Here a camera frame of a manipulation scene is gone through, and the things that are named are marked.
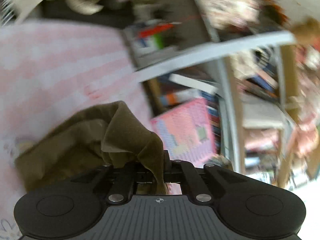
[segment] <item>pink notebook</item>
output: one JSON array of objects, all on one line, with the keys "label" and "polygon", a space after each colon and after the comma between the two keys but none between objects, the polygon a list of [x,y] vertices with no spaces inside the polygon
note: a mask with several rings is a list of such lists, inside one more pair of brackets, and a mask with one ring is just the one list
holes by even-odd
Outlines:
[{"label": "pink notebook", "polygon": [[170,159],[184,160],[202,168],[215,154],[214,134],[204,98],[196,98],[151,120]]}]

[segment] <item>white shelf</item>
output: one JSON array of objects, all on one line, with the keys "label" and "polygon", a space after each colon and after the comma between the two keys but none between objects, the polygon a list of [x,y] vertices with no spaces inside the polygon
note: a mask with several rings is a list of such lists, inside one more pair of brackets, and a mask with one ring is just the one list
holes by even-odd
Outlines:
[{"label": "white shelf", "polygon": [[224,42],[207,42],[185,49],[180,55],[164,60],[136,72],[140,82],[200,63],[219,59],[241,50],[264,46],[295,44],[296,39],[289,31],[277,31],[247,36]]}]

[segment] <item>brown cloth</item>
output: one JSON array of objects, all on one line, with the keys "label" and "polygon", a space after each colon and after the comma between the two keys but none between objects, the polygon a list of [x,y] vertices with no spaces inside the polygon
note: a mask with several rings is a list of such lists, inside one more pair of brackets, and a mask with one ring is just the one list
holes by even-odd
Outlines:
[{"label": "brown cloth", "polygon": [[27,191],[69,178],[104,163],[122,168],[138,161],[156,180],[154,194],[166,194],[161,139],[122,102],[80,111],[16,159]]}]

